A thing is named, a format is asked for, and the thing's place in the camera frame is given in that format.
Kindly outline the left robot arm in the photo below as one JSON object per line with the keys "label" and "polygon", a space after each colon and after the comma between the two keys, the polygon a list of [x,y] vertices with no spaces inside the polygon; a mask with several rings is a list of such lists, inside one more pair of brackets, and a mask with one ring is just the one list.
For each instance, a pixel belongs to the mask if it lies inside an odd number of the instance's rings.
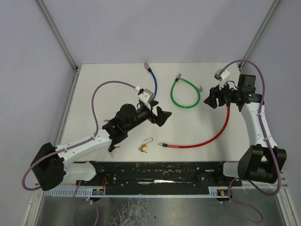
{"label": "left robot arm", "polygon": [[[48,191],[62,182],[91,180],[96,175],[96,170],[89,162],[79,163],[80,158],[96,151],[112,152],[117,144],[128,137],[128,132],[138,125],[150,121],[161,127],[172,115],[157,106],[158,101],[152,101],[150,107],[143,103],[138,105],[139,108],[132,104],[122,105],[115,117],[96,134],[65,145],[53,146],[50,142],[43,144],[30,166],[39,187]],[[156,114],[152,111],[154,106],[157,106]]]}

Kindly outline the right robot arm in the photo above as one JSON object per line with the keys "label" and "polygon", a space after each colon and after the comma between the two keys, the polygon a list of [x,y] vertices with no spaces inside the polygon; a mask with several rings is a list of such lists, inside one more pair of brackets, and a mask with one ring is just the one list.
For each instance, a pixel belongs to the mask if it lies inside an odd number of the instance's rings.
{"label": "right robot arm", "polygon": [[213,109],[236,104],[245,120],[250,145],[238,162],[223,164],[223,174],[241,180],[275,183],[281,177],[279,173],[287,154],[278,148],[269,131],[265,108],[261,105],[262,95],[255,92],[256,77],[241,74],[237,89],[229,86],[229,75],[216,74],[214,77],[219,85],[210,89],[204,103]]}

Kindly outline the green cable lock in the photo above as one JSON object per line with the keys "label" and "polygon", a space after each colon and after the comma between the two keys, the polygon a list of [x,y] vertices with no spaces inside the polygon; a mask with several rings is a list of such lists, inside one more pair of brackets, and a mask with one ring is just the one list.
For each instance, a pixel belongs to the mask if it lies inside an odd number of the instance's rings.
{"label": "green cable lock", "polygon": [[203,87],[196,86],[178,73],[170,89],[172,103],[181,109],[192,109],[199,105]]}

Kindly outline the brass padlock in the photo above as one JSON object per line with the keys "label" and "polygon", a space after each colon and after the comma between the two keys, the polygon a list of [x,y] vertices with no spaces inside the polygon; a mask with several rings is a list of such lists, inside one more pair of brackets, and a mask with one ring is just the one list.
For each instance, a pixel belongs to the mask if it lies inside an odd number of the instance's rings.
{"label": "brass padlock", "polygon": [[149,137],[147,138],[146,140],[143,141],[143,143],[140,145],[140,147],[138,148],[138,150],[141,152],[141,153],[147,153],[147,144],[152,142],[153,141],[153,138],[152,137]]}

